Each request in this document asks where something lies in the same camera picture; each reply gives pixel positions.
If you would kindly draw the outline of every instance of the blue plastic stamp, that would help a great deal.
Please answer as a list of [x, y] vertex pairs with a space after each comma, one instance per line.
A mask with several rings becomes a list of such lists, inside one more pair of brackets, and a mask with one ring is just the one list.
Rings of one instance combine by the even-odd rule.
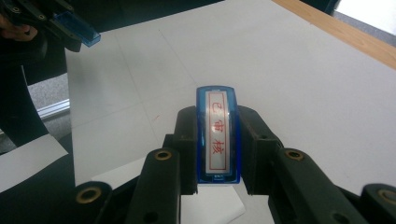
[[198, 88], [197, 122], [198, 183], [239, 183], [240, 131], [233, 88]]

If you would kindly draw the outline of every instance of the white paper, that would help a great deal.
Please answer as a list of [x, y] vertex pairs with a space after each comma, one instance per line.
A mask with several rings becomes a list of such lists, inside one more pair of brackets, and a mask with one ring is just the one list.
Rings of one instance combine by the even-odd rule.
[[67, 155], [64, 148], [47, 134], [0, 156], [0, 192], [35, 175]]
[[[109, 184], [113, 189], [140, 175], [146, 158], [130, 162], [92, 180]], [[232, 186], [198, 187], [198, 194], [182, 195], [180, 222], [222, 224], [245, 213], [245, 206]]]

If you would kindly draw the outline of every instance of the white label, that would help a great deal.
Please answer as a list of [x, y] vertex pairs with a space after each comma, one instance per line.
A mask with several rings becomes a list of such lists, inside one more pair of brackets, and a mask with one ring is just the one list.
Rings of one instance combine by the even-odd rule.
[[229, 111], [226, 91], [205, 94], [206, 172], [230, 173]]

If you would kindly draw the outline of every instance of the blue object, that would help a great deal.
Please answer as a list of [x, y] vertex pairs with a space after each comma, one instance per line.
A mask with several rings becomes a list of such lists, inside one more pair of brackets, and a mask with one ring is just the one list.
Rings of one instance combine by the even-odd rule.
[[197, 89], [197, 176], [200, 184], [237, 184], [241, 136], [235, 92], [231, 87]]
[[90, 47], [100, 41], [100, 34], [98, 34], [93, 27], [82, 18], [76, 16], [70, 11], [55, 15], [54, 19], [74, 35], [80, 37], [82, 43], [87, 47]]

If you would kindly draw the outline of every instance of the gray floor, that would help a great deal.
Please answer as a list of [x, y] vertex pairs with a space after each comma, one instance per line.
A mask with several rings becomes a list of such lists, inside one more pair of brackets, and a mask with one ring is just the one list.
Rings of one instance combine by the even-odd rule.
[[[51, 78], [29, 86], [35, 108], [39, 109], [69, 98], [67, 74]], [[70, 113], [65, 112], [58, 116], [44, 120], [49, 133], [56, 139], [61, 139], [71, 133]], [[16, 148], [5, 134], [0, 134], [0, 153]]]

